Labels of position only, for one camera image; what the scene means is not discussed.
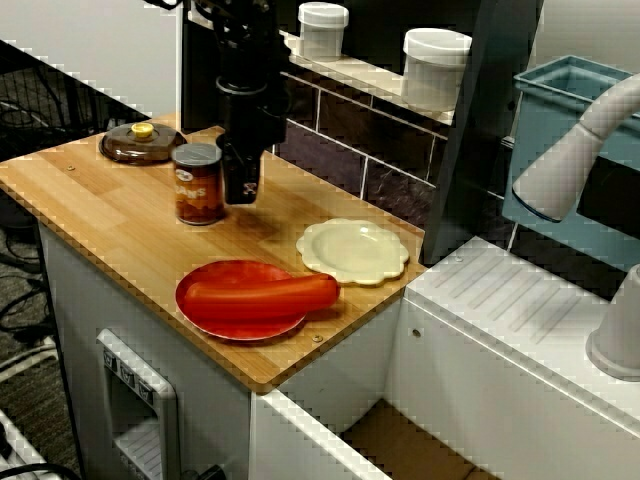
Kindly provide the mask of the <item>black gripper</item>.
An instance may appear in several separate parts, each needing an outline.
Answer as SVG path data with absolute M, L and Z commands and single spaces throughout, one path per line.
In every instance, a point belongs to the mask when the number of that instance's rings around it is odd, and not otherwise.
M 221 98 L 224 133 L 218 137 L 217 146 L 224 150 L 225 202 L 252 204 L 259 191 L 260 156 L 242 155 L 236 150 L 268 150 L 285 140 L 290 92 L 266 89 L 249 95 L 222 91 Z

